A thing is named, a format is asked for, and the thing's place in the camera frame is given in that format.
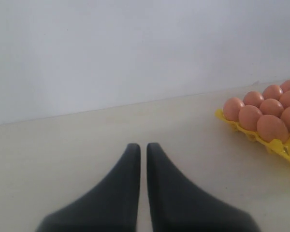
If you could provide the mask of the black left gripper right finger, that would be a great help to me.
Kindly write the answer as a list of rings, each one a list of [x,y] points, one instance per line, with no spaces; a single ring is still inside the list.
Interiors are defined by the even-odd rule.
[[[160,144],[147,145],[147,190],[155,232],[258,232],[248,213],[203,191]]]

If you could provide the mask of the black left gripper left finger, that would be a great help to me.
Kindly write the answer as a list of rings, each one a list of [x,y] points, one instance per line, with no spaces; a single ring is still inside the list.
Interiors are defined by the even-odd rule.
[[[93,189],[47,215],[38,232],[134,232],[140,194],[141,151],[128,144],[113,169]]]

